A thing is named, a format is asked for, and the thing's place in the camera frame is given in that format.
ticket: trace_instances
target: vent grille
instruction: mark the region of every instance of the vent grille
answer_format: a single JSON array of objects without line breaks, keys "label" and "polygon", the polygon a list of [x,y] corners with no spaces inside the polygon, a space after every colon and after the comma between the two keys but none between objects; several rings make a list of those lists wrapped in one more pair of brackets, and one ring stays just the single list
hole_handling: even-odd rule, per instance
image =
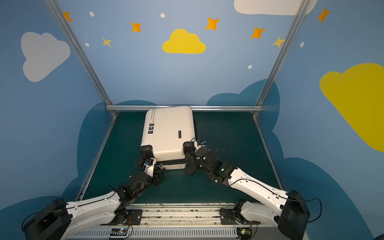
[{"label": "vent grille", "polygon": [[[67,239],[121,239],[125,236],[110,236],[111,229],[90,228],[72,234]],[[233,238],[237,237],[236,228],[218,227],[218,228],[134,228],[130,238]]]},{"label": "vent grille", "polygon": [[237,237],[234,228],[158,228],[133,229],[131,237],[137,238],[179,238],[179,237]]}]

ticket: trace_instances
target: blue wall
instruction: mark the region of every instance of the blue wall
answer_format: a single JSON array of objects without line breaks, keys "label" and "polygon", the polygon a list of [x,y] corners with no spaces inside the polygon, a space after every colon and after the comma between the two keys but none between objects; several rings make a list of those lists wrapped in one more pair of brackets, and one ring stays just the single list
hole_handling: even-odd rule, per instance
[{"label": "blue wall", "polygon": [[[0,200],[0,236],[24,239],[20,224],[26,216],[55,198],[74,200],[112,116],[43,0],[2,1],[0,29],[0,191],[6,196]],[[37,82],[23,71],[26,32],[39,38],[49,33],[70,49]],[[30,44],[41,42],[49,44]],[[39,56],[53,50],[27,56],[52,67],[52,59]]]},{"label": "blue wall", "polygon": [[[317,18],[325,7],[331,13],[322,23]],[[308,224],[311,240],[372,239],[384,232],[384,152],[365,143],[319,85],[328,72],[384,66],[383,9],[383,1],[318,0],[257,116],[286,190],[323,201],[323,216]],[[369,76],[361,81],[371,84]],[[356,115],[365,111],[371,110],[356,109]],[[310,204],[311,217],[316,204]]]},{"label": "blue wall", "polygon": [[[279,52],[273,43],[285,38],[293,20],[279,14],[243,14],[236,11],[233,0],[59,3],[70,13],[70,24],[114,104],[142,100],[206,105],[217,94],[240,94],[268,77]],[[216,30],[206,30],[208,18],[220,19]],[[131,22],[141,23],[141,32],[133,32]],[[265,28],[260,39],[251,39],[255,27]],[[206,50],[201,54],[163,51],[163,43],[178,28],[197,34]],[[103,45],[103,38],[111,40],[111,47]],[[242,103],[252,105],[259,93]]]}]

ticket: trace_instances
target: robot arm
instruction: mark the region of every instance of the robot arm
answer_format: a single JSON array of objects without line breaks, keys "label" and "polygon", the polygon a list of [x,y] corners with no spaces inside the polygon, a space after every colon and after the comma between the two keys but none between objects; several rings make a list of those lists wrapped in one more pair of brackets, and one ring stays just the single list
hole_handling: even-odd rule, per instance
[{"label": "robot arm", "polygon": [[195,146],[194,152],[189,150],[196,156],[196,160],[191,162],[205,170],[210,180],[238,189],[269,208],[268,212],[265,212],[265,208],[260,208],[257,204],[239,201],[234,208],[237,221],[262,221],[277,226],[280,232],[292,240],[303,239],[310,211],[299,192],[292,190],[288,193],[276,189],[228,162],[219,162],[202,140],[198,140]]},{"label": "robot arm", "polygon": [[[301,240],[310,212],[300,193],[275,189],[234,167],[220,162],[204,141],[186,144],[185,171],[192,175],[200,166],[209,179],[228,187],[238,189],[257,199],[268,207],[239,201],[233,209],[235,219],[244,224],[247,221],[261,221],[275,225],[292,240]],[[27,240],[64,240],[67,236],[101,224],[125,223],[126,207],[132,204],[150,184],[158,185],[164,169],[155,166],[155,159],[146,158],[143,167],[135,176],[114,191],[92,199],[68,202],[57,199],[37,213],[24,227]]]},{"label": "robot arm", "polygon": [[78,202],[56,199],[29,220],[22,230],[26,240],[64,240],[67,236],[95,225],[123,223],[126,206],[132,204],[150,184],[160,182],[163,170],[155,177],[138,172],[128,182],[108,194]]}]

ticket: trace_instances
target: red wire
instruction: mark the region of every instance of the red wire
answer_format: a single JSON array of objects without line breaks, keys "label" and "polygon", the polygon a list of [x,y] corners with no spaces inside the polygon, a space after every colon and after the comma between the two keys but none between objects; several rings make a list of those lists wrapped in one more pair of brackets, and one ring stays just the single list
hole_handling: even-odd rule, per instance
[{"label": "red wire", "polygon": [[131,217],[130,216],[128,216],[129,217],[129,224],[131,224],[131,222],[132,222],[132,219],[131,219]]}]

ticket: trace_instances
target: orange star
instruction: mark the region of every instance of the orange star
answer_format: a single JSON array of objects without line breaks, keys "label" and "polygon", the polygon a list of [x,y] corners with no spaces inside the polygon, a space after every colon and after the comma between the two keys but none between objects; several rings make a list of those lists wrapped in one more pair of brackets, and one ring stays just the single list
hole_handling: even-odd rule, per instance
[{"label": "orange star", "polygon": [[68,20],[68,21],[72,21],[72,19],[70,18],[70,12],[66,12],[66,13],[64,13],[64,16],[65,16],[65,18]]},{"label": "orange star", "polygon": [[251,36],[251,38],[258,38],[260,39],[262,37],[262,32],[265,30],[265,28],[263,29],[258,29],[257,27],[255,27],[255,32],[253,33],[253,35]]},{"label": "orange star", "polygon": [[131,22],[131,23],[132,23],[132,26],[133,26],[132,32],[134,32],[134,31],[139,31],[139,32],[141,32],[141,30],[140,30],[140,25],[141,25],[141,23],[138,23],[138,24],[133,23],[133,22]]},{"label": "orange star", "polygon": [[216,24],[220,19],[213,20],[211,18],[208,18],[208,26],[205,30],[213,29],[216,31]]},{"label": "orange star", "polygon": [[321,13],[321,15],[317,18],[318,20],[321,20],[321,22],[323,23],[325,18],[328,16],[328,14],[330,13],[331,11],[327,11],[325,8],[323,10],[323,12]]}]

